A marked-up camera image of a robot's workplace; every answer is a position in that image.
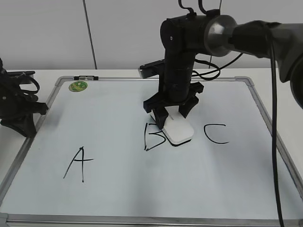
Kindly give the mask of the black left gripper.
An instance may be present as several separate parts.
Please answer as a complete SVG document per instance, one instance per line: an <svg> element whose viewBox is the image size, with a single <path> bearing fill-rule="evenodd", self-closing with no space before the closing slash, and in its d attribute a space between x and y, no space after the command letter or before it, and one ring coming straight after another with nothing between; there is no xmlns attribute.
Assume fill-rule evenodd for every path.
<svg viewBox="0 0 303 227"><path fill-rule="evenodd" d="M21 88L16 79L11 78L0 62L0 120L24 137L36 135L33 114L46 115L46 103L33 102L33 90Z"/></svg>

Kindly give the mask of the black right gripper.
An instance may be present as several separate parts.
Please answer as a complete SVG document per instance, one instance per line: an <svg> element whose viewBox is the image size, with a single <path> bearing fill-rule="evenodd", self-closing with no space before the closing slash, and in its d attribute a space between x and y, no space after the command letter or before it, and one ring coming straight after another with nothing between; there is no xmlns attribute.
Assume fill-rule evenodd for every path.
<svg viewBox="0 0 303 227"><path fill-rule="evenodd" d="M146 112L152 110L160 130L169 115L166 106L179 106L178 112L186 118L199 102L196 93L202 93L204 86L198 82L191 84L195 56L194 52L165 52L164 72L159 75L158 92L143 102Z"/></svg>

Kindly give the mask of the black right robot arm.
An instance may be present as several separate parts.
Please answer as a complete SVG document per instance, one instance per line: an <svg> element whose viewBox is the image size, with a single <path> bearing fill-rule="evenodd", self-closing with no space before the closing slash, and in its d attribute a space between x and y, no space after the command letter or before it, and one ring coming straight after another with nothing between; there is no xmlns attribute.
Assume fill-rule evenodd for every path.
<svg viewBox="0 0 303 227"><path fill-rule="evenodd" d="M168 18L160 27L165 49L164 60L149 63L152 75L159 75L159 90L143 103L162 129L168 106L177 106L186 117L198 103L203 91L192 83L193 66L198 54L223 57L231 51L267 58L277 65L280 81L289 82L294 99L303 104L303 26L254 20L237 24L234 18L218 11L205 16L189 13Z"/></svg>

